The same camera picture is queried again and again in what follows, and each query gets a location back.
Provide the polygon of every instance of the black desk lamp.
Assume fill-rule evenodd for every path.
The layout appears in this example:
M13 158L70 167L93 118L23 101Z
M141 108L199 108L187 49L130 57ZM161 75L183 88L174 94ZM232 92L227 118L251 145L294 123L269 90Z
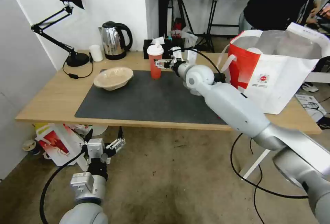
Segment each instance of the black desk lamp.
M71 47L69 45L65 45L44 33L45 29L47 29L48 27L56 24L57 22L63 20L64 18L66 18L72 14L73 7L70 6L70 2L73 2L76 6L84 9L84 0L60 0L60 1L62 1L63 4L65 5L65 7L62 10L60 10L57 13L53 14L52 16L44 19L43 21L31 26L31 29L35 33L39 34L40 36L43 36L44 38L46 38L49 41L53 42L54 44L58 45L62 49L66 50L69 53L69 56L66 59L66 63L68 64L68 66L78 67L78 66L84 65L89 62L88 55L86 55L84 53L77 53L77 52L75 52L75 49L73 47ZM67 14L65 16L63 16L55 21L47 22L51 18L55 17L56 15L58 15L64 11L67 12Z

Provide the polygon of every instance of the lamp base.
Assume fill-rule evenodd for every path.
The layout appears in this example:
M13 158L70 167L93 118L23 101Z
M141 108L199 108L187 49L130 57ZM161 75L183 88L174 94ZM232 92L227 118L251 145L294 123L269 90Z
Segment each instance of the lamp base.
M66 59L66 64L70 67L83 66L89 62L89 56L84 53L71 54Z

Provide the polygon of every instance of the black desk mat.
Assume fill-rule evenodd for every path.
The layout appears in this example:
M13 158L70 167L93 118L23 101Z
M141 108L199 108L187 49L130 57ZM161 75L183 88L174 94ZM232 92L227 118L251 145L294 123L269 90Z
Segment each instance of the black desk mat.
M226 124L204 101L192 95L174 72L154 80L150 71L135 70L122 88L106 91L94 85L75 117L175 123Z

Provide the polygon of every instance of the electric kettle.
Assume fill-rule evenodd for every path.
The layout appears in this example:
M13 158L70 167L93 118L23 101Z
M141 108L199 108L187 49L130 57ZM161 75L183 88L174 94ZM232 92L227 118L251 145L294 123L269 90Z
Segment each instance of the electric kettle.
M125 45L125 39L122 30L127 32L129 37L128 45ZM122 23L108 21L99 27L104 53L107 59L119 60L126 56L126 52L132 47L133 38L131 30Z

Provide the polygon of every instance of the person's hand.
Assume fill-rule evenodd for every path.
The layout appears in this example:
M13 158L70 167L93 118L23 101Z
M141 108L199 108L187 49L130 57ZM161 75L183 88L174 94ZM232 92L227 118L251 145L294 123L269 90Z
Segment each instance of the person's hand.
M318 8L313 8L310 12L310 17L313 18L317 14L318 11L319 11Z
M330 18L330 5L322 9L321 15Z

